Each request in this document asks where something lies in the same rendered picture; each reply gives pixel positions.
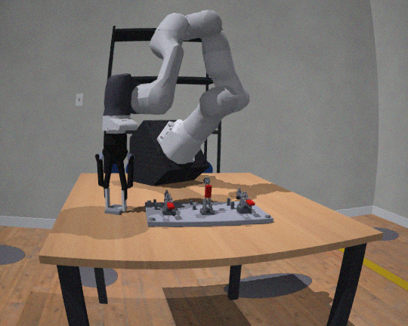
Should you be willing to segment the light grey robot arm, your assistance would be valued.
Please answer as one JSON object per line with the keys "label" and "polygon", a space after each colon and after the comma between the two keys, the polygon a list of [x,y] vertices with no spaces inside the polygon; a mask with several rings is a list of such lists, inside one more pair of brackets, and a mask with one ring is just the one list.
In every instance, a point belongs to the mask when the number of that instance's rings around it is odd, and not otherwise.
{"label": "light grey robot arm", "polygon": [[172,107],[184,56],[182,43],[193,38],[202,39],[206,73],[215,87],[221,88],[204,92],[192,114],[185,120],[169,121],[157,140],[162,151],[175,163],[195,161],[194,156],[201,150],[206,138],[217,129],[222,118],[239,112],[249,103],[249,93],[236,73],[229,41],[215,11],[187,16],[173,13],[159,24],[150,41],[151,51],[158,58],[165,58],[157,80],[140,85],[128,73],[108,78],[102,131],[106,134],[136,131],[138,123],[130,118],[131,114],[162,115]]}

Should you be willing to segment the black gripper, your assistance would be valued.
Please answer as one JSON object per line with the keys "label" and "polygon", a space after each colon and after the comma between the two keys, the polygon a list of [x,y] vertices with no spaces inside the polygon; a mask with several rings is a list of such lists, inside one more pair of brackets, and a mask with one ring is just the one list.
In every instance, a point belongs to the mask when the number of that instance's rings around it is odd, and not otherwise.
{"label": "black gripper", "polygon": [[[106,147],[108,146],[108,147]],[[128,180],[126,182],[124,160],[128,157]],[[96,154],[97,160],[97,178],[98,185],[104,188],[104,198],[106,209],[110,206],[110,175],[112,164],[116,164],[119,170],[119,178],[122,190],[122,211],[127,210],[127,189],[133,187],[134,160],[136,155],[132,155],[127,150],[127,134],[105,134],[104,149],[101,153]],[[104,177],[103,158],[107,160],[106,172]],[[122,163],[122,164],[120,164]]]}

